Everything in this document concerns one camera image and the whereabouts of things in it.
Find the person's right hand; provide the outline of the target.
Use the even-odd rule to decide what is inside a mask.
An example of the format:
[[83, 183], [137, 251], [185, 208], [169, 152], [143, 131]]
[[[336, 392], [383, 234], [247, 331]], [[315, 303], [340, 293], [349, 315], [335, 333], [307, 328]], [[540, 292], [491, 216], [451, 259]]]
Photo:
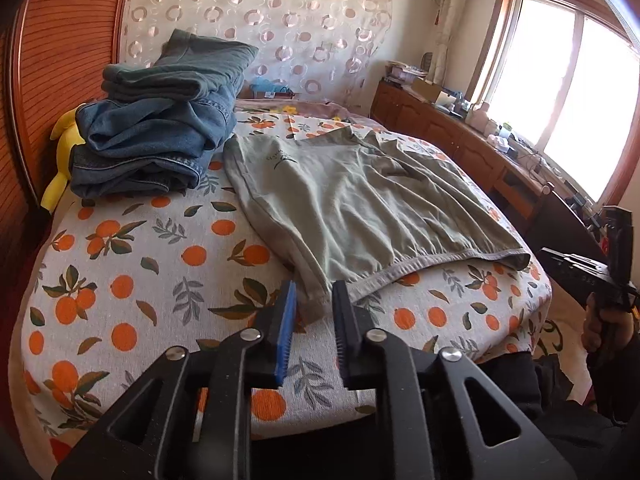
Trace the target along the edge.
[[608, 308], [595, 292], [588, 296], [582, 330], [582, 345], [588, 353], [612, 356], [629, 344], [633, 334], [631, 313]]

